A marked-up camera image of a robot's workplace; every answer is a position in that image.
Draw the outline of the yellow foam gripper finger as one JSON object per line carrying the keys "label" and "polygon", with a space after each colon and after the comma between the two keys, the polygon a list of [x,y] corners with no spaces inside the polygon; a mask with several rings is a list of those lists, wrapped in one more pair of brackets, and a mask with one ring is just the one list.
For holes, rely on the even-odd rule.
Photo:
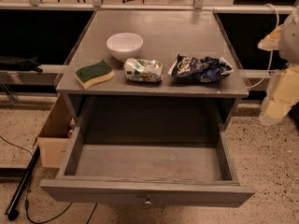
{"label": "yellow foam gripper finger", "polygon": [[275,28],[269,35],[259,42],[258,48],[266,51],[278,50],[278,42],[280,39],[281,30],[282,25]]}
{"label": "yellow foam gripper finger", "polygon": [[270,78],[259,121],[265,126],[275,125],[281,122],[298,102],[299,64],[291,63],[285,70]]}

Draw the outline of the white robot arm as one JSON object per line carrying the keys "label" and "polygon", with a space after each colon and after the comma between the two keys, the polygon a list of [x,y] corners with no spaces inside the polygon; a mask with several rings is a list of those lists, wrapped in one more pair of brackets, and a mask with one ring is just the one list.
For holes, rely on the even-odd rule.
{"label": "white robot arm", "polygon": [[283,120],[294,105],[299,103],[299,7],[269,35],[262,39],[258,48],[277,50],[287,67],[274,74],[268,83],[259,120],[271,126]]}

